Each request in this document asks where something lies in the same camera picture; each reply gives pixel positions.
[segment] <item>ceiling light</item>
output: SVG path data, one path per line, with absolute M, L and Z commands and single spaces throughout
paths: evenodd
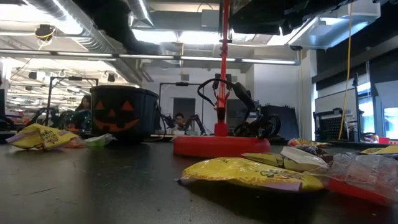
M 65 85 L 65 86 L 70 86 L 69 83 L 66 83 L 64 81 L 60 81 L 58 84 Z
M 76 87 L 68 87 L 67 91 L 70 93 L 80 93 L 80 89 Z
M 243 63 L 265 63 L 275 65 L 295 65 L 296 61 L 289 60 L 271 60 L 271 59 L 242 59 Z
M 219 44 L 220 37 L 216 32 L 184 31 L 178 41 L 184 44 Z
M 121 58 L 141 58 L 141 59 L 162 59 L 162 60 L 173 60 L 173 56 L 168 55 L 119 55 Z
M 0 53 L 3 54 L 28 54 L 28 55 L 51 55 L 48 51 L 41 50 L 9 50 L 9 49 L 0 49 Z
M 11 36 L 26 36 L 35 35 L 33 32 L 13 32 L 13 31 L 0 31 L 0 35 L 11 35 Z
M 112 57 L 112 54 L 82 53 L 82 52 L 58 52 L 61 56 L 87 56 L 87 57 Z
M 313 18 L 307 25 L 305 25 L 305 27 L 301 28 L 300 31 L 296 35 L 294 35 L 294 37 L 291 38 L 291 40 L 288 41 L 287 43 L 289 45 L 293 44 L 298 38 L 300 38 L 304 33 L 306 33 L 306 31 L 308 31 L 317 21 L 318 21 L 317 17 Z
M 181 56 L 181 60 L 198 60 L 198 61 L 208 61 L 208 62 L 220 62 L 222 58 L 219 57 L 196 57 L 196 56 Z M 227 58 L 227 62 L 235 61 L 234 58 Z
M 177 36 L 174 31 L 158 31 L 158 30 L 138 30 L 133 29 L 132 32 L 137 40 L 159 44 L 162 42 L 176 42 Z

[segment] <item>red pole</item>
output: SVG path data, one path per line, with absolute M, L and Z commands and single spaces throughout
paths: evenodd
M 221 79 L 226 80 L 226 58 L 228 56 L 228 19 L 229 0 L 224 0 L 224 23 L 223 23 L 223 45 L 221 47 Z M 221 83 L 217 101 L 217 124 L 215 125 L 215 136 L 227 136 L 228 125 L 225 123 L 226 96 L 225 83 Z

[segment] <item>door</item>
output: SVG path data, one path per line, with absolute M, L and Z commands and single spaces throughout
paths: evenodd
M 174 98 L 173 118 L 176 114 L 181 113 L 184 115 L 184 120 L 187 121 L 189 117 L 195 115 L 195 103 L 196 99 L 194 98 Z

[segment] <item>black bucket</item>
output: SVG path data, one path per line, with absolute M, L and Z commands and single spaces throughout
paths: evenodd
M 154 133 L 158 95 L 131 86 L 91 88 L 93 135 L 113 134 L 118 141 L 138 143 Z

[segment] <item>table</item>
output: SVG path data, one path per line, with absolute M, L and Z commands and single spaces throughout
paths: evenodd
M 172 148 L 146 143 L 42 152 L 2 145 L 1 223 L 398 222 L 397 207 L 326 190 L 281 194 L 226 182 L 179 185 L 174 179 L 201 159 L 174 156 Z

